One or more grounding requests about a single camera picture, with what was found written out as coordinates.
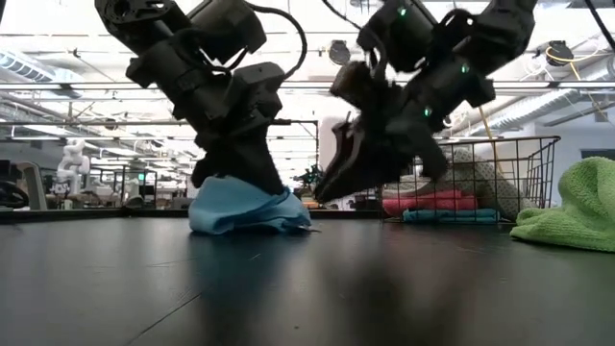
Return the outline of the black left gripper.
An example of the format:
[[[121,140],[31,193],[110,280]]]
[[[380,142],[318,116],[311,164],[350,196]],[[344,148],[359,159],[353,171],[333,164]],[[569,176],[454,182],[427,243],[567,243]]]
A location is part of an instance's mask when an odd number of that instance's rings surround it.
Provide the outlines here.
[[[172,103],[174,117],[186,120],[196,131],[195,143],[203,149],[215,147],[196,162],[191,175],[195,187],[207,177],[232,176],[264,192],[284,191],[264,138],[236,145],[241,137],[271,124],[270,77],[255,71],[233,75],[190,71],[173,83]]]

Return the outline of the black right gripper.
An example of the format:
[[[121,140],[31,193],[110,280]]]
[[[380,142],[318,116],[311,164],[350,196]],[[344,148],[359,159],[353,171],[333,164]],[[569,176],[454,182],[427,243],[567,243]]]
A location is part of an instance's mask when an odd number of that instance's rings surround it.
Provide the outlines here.
[[[419,158],[422,174],[439,180],[448,162],[432,138],[422,109],[400,91],[387,91],[364,110],[365,144],[354,147],[352,123],[332,126],[335,149],[314,189],[317,202],[330,202],[379,185],[398,182]]]

